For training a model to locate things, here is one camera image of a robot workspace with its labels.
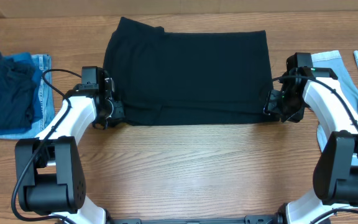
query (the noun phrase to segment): crumpled dark blue cloth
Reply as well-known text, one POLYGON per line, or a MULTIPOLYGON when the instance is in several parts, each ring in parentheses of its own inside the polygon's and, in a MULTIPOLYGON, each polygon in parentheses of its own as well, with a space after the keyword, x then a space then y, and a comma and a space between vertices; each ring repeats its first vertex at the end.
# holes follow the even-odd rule
POLYGON ((42 117, 40 79, 30 54, 4 58, 0 53, 0 130, 4 133, 22 133, 42 117))

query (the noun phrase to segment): dark blue cloth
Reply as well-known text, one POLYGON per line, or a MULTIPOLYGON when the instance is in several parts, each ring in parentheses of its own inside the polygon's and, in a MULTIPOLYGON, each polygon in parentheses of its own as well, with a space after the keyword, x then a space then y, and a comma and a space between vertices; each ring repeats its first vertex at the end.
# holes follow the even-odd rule
MULTIPOLYGON (((41 105, 40 105, 40 100, 38 97, 38 91, 39 91, 39 85, 40 85, 40 81, 41 81, 42 72, 38 68, 34 67, 34 63, 33 63, 31 54, 29 54, 29 53, 10 55, 10 56, 5 57, 5 59, 10 59, 13 62, 19 62, 19 64, 30 65, 32 67, 32 83, 34 83, 34 85, 35 85, 35 88, 33 90, 33 95, 32 95, 32 103, 31 103, 32 109, 33 109, 32 122, 38 121, 43 116, 42 110, 41 110, 41 105)), ((25 127, 25 128, 12 128, 12 129, 2 128, 2 129, 0 129, 0 134, 23 133, 25 131, 28 131, 30 128, 31 128, 31 126, 25 127)))

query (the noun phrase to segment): black cloth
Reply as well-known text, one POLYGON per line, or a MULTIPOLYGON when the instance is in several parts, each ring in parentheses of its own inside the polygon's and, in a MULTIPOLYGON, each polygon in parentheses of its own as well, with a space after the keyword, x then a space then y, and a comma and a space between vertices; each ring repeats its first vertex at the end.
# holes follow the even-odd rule
POLYGON ((122 17, 103 67, 129 124, 276 121, 263 114, 273 88, 265 31, 168 33, 122 17))
POLYGON ((31 128, 35 68, 0 53, 0 129, 31 128))

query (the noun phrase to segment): black cable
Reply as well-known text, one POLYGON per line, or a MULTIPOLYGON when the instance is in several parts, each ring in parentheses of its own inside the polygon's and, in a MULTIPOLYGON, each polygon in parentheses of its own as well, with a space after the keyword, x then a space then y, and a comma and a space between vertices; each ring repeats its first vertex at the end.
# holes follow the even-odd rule
POLYGON ((277 80, 286 80, 286 79, 291 79, 291 78, 300 78, 300 79, 304 79, 304 80, 311 80, 313 82, 319 83, 320 85, 324 86, 325 88, 327 88, 329 91, 331 91, 332 94, 334 94, 336 96, 336 98, 338 98, 338 100, 342 103, 343 107, 346 110, 347 115, 349 116, 350 120, 352 121, 353 126, 356 128, 356 130, 358 131, 358 124, 357 124, 357 120, 354 119, 352 112, 350 111, 349 107, 347 107, 345 101, 342 99, 342 97, 336 92, 335 89, 331 88, 330 86, 328 86, 327 84, 315 79, 315 77, 304 77, 304 76, 285 76, 285 77, 277 77, 272 79, 272 82, 277 81, 277 80))
POLYGON ((335 214, 337 212, 349 212, 349 213, 354 213, 354 214, 358 214, 358 210, 354 210, 354 209, 346 209, 346 208, 335 208, 332 209, 326 213, 323 213, 322 215, 320 215, 319 217, 315 218, 313 221, 310 222, 310 224, 316 224, 318 223, 320 220, 323 220, 324 218, 327 218, 329 215, 331 214, 335 214))
POLYGON ((68 70, 64 70, 64 69, 49 69, 46 70, 42 73, 42 79, 44 80, 44 82, 53 90, 55 90, 59 95, 61 95, 63 97, 64 100, 67 101, 68 105, 67 105, 67 109, 64 112, 63 116, 56 122, 56 124, 54 126, 52 126, 51 130, 48 132, 48 134, 44 137, 44 139, 41 141, 40 145, 35 149, 35 151, 33 152, 33 154, 31 155, 31 158, 29 159, 29 162, 27 163, 27 165, 24 167, 24 170, 22 172, 22 174, 20 175, 20 177, 18 178, 15 188, 13 190, 12 193, 12 200, 11 200, 11 207, 12 207, 12 212, 13 214, 16 216, 16 218, 22 220, 22 221, 26 221, 26 222, 36 222, 36 221, 42 221, 42 220, 50 220, 50 219, 62 219, 64 220, 64 222, 67 222, 69 224, 75 224, 75 222, 71 221, 69 218, 63 216, 63 215, 49 215, 49 216, 45 216, 45 217, 37 217, 37 218, 27 218, 22 216, 16 208, 16 196, 17 196, 17 192, 19 191, 19 186, 21 185, 21 183, 23 182, 23 178, 25 176, 25 174, 27 173, 27 171, 29 170, 29 167, 31 166, 31 163, 33 163, 34 159, 38 156, 39 152, 44 148, 45 143, 47 142, 48 138, 56 131, 56 129, 59 127, 60 123, 65 119, 65 117, 67 116, 68 112, 71 109, 71 102, 70 100, 65 96, 64 93, 62 93, 60 90, 58 90, 56 87, 54 87, 52 84, 50 84, 48 82, 48 80, 46 80, 45 75, 48 72, 67 72, 70 73, 72 75, 75 75, 77 77, 81 78, 81 75, 68 71, 68 70))

